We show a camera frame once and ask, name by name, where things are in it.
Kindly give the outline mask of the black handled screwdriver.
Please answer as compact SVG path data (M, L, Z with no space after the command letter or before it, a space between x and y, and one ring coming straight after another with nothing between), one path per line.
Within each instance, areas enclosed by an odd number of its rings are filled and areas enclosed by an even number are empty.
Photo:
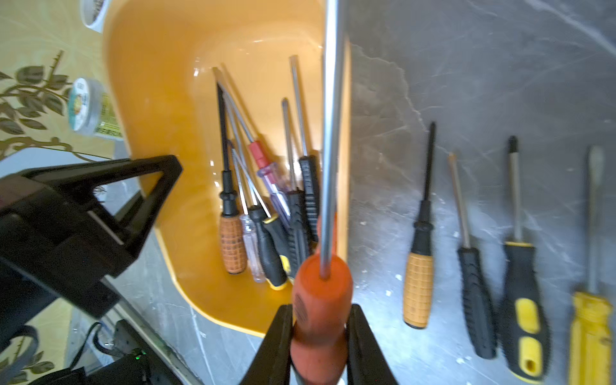
M477 356L482 359L495 359L497 333L492 300L481 269L480 251L471 243L468 211L463 198L457 156L450 153L448 162L460 224L461 245L457 255L462 277L462 304L467 332Z

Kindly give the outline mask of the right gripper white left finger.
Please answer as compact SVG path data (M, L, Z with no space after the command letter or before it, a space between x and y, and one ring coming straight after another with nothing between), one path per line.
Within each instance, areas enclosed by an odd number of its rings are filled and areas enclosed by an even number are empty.
M280 306L241 385L290 383L293 325L293 306Z

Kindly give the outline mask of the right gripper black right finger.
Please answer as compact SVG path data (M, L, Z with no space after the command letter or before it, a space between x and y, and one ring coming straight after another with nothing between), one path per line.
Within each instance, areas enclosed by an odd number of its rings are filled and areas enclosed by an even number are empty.
M358 304L351 306L346 323L347 383L354 385L397 384L367 318Z

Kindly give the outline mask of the orange handled screwdriver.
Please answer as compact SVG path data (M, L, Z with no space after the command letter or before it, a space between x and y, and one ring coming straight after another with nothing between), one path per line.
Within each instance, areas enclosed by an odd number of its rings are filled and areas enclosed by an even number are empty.
M300 267L293 289L296 322L290 357L305 384L335 384L347 362L345 324L352 281L336 256L338 151L343 97L347 2L329 1L323 50L323 169L319 253Z

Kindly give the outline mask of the yellow storage box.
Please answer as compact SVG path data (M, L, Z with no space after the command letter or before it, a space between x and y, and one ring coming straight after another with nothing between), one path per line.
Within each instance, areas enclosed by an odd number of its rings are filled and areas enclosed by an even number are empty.
M285 169L283 99L298 57L306 139L322 150L322 1L114 1L103 32L107 88L134 158L174 155L183 171L156 234L176 288L212 322L262 337L291 289L229 274L220 248L216 71L251 133Z

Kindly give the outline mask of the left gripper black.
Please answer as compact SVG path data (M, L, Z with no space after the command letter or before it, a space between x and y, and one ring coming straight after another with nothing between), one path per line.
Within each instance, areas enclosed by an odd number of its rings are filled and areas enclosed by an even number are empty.
M29 168L1 180L1 344L57 298L98 319L120 297L104 284L141 254L158 214L181 176L173 155L140 160ZM109 213L97 187L156 174Z

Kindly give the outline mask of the purple red screwdriver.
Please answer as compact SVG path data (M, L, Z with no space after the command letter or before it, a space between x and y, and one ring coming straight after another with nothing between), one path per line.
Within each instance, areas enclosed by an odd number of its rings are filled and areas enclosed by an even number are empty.
M285 229L290 229L290 205L287 197L287 186L278 171L278 167L276 163L266 155L262 143L256 140L250 132L247 120L242 114L239 104L234 100L231 87L226 82L223 72L217 67L214 67L213 73L225 96L230 99L231 107L236 117L239 119L242 130L249 141L248 149L254 162L258 166L257 175L261 178L264 186L266 186L270 194L270 201L278 212L283 226Z

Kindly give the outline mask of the black yellow cap screwdriver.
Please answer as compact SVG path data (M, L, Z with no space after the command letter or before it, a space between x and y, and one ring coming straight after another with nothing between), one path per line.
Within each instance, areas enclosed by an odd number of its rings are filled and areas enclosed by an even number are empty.
M290 248L287 242L287 231L282 227L278 215L272 214L268 208L268 218L263 221L265 229L269 232L274 245L282 261L282 267L287 273L287 281L291 278L291 265L290 265Z

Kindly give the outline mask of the yellow handled screwdriver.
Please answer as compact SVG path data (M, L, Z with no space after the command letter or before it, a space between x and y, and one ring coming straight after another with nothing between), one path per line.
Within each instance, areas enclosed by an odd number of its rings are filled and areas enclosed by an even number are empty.
M587 262L585 289L573 295L574 319L569 345L569 384L610 384L612 335L610 301L600 293L600 205L605 174L605 152L590 147L587 158Z

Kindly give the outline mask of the black ribbed handle screwdriver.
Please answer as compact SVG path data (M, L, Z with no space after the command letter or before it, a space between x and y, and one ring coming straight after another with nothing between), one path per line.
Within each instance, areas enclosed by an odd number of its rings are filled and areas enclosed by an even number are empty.
M320 210L320 187L317 175L317 159L314 155L309 154L307 147L306 120L303 106L303 95L298 72L298 56L290 56L289 60L295 91L296 109L298 113L298 125L300 130L300 139L303 154L301 155L301 157L298 158L298 162L303 175L306 216L308 224L311 228L311 236L313 238L313 242L317 242L319 240L318 223Z

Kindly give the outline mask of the tan grip black screwdriver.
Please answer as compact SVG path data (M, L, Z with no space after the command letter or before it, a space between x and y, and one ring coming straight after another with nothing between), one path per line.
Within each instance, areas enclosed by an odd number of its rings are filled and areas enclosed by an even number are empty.
M414 223L412 247L407 258L404 279L403 317L411 328L423 330L428 326L432 308L434 258L432 254L431 182L436 123L429 128L428 150L423 199Z

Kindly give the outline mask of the black round handle screwdriver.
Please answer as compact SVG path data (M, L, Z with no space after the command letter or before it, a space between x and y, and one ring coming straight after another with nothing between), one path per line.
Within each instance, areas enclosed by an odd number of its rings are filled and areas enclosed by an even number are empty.
M253 221L255 227L258 244L258 256L261 267L263 268L266 280L269 283L270 287L273 290L282 290L287 286L287 273L282 267L282 261L274 245L274 240L272 239L269 232L265 229L263 223L263 221L269 217L268 214L270 212L268 211L266 204L262 200L258 189L254 185L247 167L245 166L239 155L237 155L237 151L234 148L233 142L227 141L227 143L229 147L231 147L231 151L234 160L236 161L236 165L239 165L244 173L245 179L250 186L250 192L254 193L256 197L256 199L254 200L254 205L248 209L248 216Z

